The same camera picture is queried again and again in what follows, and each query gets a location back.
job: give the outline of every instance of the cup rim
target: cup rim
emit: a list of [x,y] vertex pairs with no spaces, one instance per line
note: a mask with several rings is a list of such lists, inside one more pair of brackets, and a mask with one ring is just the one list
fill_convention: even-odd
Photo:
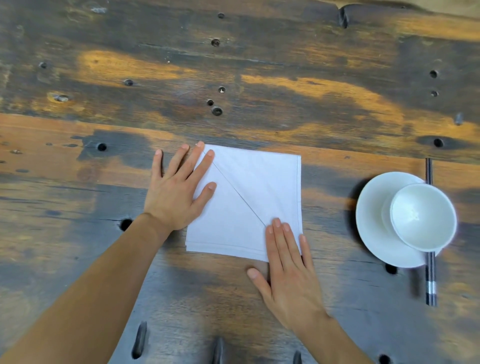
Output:
[[[443,198],[445,201],[447,201],[447,204],[448,204],[448,207],[450,209],[450,211],[452,212],[453,214],[453,217],[454,217],[454,221],[453,221],[453,226],[454,228],[452,229],[452,233],[450,234],[450,237],[446,240],[445,243],[441,244],[441,245],[438,245],[432,249],[424,249],[424,248],[419,248],[417,246],[414,246],[412,244],[410,244],[409,242],[407,242],[404,237],[402,236],[402,234],[400,234],[398,232],[398,229],[396,228],[395,226],[395,222],[394,222],[394,219],[393,219],[393,206],[394,206],[394,203],[395,201],[398,199],[398,196],[400,195],[400,193],[407,189],[407,188],[411,188],[411,187],[420,187],[420,188],[430,188],[434,191],[436,191],[439,196],[441,198]],[[393,230],[395,231],[395,233],[397,234],[397,236],[400,238],[401,241],[403,241],[403,243],[405,243],[406,245],[408,245],[409,247],[413,248],[413,249],[417,249],[417,250],[420,250],[421,252],[435,252],[436,250],[438,249],[443,249],[445,248],[448,244],[450,244],[453,240],[453,238],[455,237],[455,234],[456,234],[456,231],[457,231],[457,228],[458,228],[458,218],[456,216],[456,211],[455,211],[455,207],[452,203],[452,201],[450,201],[450,199],[448,198],[448,196],[442,191],[440,190],[439,188],[435,187],[435,186],[432,186],[431,184],[426,184],[426,183],[412,183],[412,184],[409,184],[405,187],[402,187],[401,189],[399,189],[395,195],[393,196],[392,198],[392,202],[390,203],[390,222],[392,223],[392,227],[393,227]]]

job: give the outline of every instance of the white napkin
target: white napkin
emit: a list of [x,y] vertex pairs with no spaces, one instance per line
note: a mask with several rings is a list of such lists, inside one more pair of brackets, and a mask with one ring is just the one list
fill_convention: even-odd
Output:
[[290,224],[298,245],[301,157],[205,145],[205,152],[209,149],[215,151],[215,158],[194,198],[209,182],[216,182],[217,188],[200,217],[187,228],[187,251],[268,262],[265,228],[273,218]]

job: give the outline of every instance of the white plate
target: white plate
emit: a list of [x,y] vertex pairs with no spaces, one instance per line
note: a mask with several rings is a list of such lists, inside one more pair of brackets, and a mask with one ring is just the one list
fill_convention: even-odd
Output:
[[355,211],[357,229],[363,243],[378,259],[400,268],[425,265],[425,253],[409,247],[387,231],[382,222],[382,206],[388,197],[412,183],[425,181],[404,172],[376,176],[361,191]]

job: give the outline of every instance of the white cup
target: white cup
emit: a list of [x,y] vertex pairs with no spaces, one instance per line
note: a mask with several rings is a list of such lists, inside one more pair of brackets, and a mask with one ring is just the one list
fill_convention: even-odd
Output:
[[438,188],[425,183],[403,187],[382,207],[386,229],[422,252],[446,247],[455,236],[455,208]]

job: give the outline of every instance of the hand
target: hand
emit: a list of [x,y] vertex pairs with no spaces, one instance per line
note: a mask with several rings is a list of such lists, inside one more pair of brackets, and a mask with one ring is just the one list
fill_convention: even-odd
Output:
[[275,218],[265,230],[271,286],[255,268],[247,271],[268,309],[288,329],[300,336],[314,323],[328,317],[313,267],[307,239],[300,235],[300,256],[292,230]]
[[198,142],[192,155],[179,169],[181,160],[190,149],[187,144],[182,145],[170,161],[164,176],[161,172],[162,151],[159,149],[155,152],[144,213],[155,217],[170,231],[183,229],[199,217],[216,189],[216,183],[210,182],[193,200],[198,182],[207,172],[215,156],[213,150],[209,150],[199,166],[193,170],[204,148],[205,144]]

